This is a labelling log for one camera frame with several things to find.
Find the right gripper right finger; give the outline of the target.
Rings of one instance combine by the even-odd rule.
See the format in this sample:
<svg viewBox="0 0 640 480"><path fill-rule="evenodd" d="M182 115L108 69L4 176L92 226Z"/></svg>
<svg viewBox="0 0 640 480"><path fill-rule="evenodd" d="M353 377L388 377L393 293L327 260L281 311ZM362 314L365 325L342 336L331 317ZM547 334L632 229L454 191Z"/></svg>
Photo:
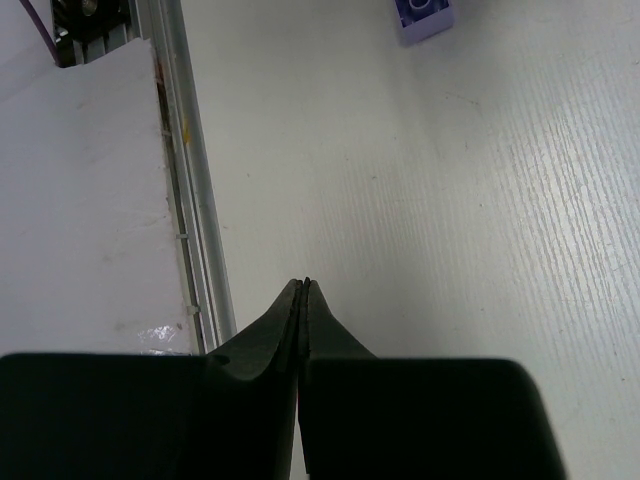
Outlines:
<svg viewBox="0 0 640 480"><path fill-rule="evenodd" d="M310 367L318 359L369 360L376 356L335 318L318 282L306 278L299 310L298 424L308 475L311 474L313 450Z"/></svg>

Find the purple upside-down lego brick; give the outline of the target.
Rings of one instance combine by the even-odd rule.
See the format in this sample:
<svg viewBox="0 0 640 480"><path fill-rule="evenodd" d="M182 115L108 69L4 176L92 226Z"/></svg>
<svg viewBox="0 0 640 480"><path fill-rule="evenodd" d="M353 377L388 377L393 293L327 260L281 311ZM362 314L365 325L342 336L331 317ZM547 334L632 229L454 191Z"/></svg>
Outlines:
<svg viewBox="0 0 640 480"><path fill-rule="evenodd" d="M402 43L415 45L453 27L455 13L448 0L395 0Z"/></svg>

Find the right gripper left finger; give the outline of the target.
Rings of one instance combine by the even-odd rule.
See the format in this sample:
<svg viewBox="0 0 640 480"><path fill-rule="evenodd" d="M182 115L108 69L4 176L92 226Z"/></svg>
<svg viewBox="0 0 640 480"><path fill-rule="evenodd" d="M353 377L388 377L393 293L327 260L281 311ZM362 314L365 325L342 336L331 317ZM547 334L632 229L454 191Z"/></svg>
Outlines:
<svg viewBox="0 0 640 480"><path fill-rule="evenodd" d="M206 385L293 385L303 282L293 279L267 311L206 355Z"/></svg>

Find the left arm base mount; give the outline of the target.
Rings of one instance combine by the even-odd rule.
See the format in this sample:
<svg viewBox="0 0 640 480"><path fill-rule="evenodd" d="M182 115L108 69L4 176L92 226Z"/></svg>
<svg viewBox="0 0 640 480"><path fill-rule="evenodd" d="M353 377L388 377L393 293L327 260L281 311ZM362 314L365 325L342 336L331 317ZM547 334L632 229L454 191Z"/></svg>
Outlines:
<svg viewBox="0 0 640 480"><path fill-rule="evenodd" d="M62 68L88 64L136 36L129 1L54 0L51 7Z"/></svg>

